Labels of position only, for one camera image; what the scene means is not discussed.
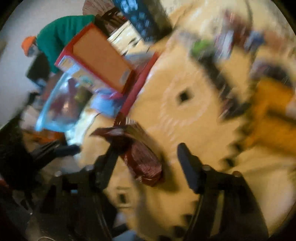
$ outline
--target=white wall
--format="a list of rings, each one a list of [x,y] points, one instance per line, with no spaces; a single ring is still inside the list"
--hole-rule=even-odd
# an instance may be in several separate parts
[[[32,58],[24,55],[22,41],[51,21],[82,15],[85,0],[24,0],[11,14],[0,31],[7,45],[0,57],[0,126],[20,108],[34,84],[25,77]]]

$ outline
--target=blue object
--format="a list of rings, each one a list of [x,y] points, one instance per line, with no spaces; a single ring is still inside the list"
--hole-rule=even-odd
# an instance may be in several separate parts
[[[71,79],[70,86],[70,79],[71,76],[64,73],[51,91],[36,122],[36,131],[48,129],[66,132],[79,120],[80,113],[92,94],[74,79]]]
[[[114,91],[104,88],[100,89],[96,96],[91,101],[91,108],[97,112],[101,112],[104,116],[109,118],[115,118],[120,111],[125,98],[109,99],[108,96],[112,96]]]

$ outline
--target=person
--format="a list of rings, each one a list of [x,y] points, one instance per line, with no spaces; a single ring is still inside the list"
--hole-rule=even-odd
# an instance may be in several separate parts
[[[22,49],[28,57],[43,52],[53,73],[51,78],[58,81],[63,72],[54,65],[57,58],[71,39],[89,23],[94,23],[109,37],[104,22],[99,15],[66,16],[46,25],[37,36],[26,37],[22,43]]]

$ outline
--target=dark pants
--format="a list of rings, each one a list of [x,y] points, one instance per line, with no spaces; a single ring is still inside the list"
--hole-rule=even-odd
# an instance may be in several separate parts
[[[99,14],[96,15],[95,20],[94,20],[94,24],[107,36],[107,38],[110,37],[109,33],[105,27],[104,21]]]

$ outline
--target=metal bolt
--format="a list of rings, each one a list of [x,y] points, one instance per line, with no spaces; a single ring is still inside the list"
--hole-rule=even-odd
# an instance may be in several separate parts
[[[211,170],[211,167],[209,165],[203,165],[202,169],[206,172],[208,172],[209,170]]]
[[[87,171],[87,172],[89,172],[89,171],[91,171],[91,170],[93,170],[94,169],[94,165],[86,165],[85,166],[85,170]]]
[[[234,171],[232,173],[232,175],[234,175],[235,177],[241,177],[242,176],[242,174],[239,171]]]
[[[59,177],[59,176],[61,176],[63,173],[61,172],[61,171],[57,171],[55,174],[54,174],[54,176],[55,177]]]

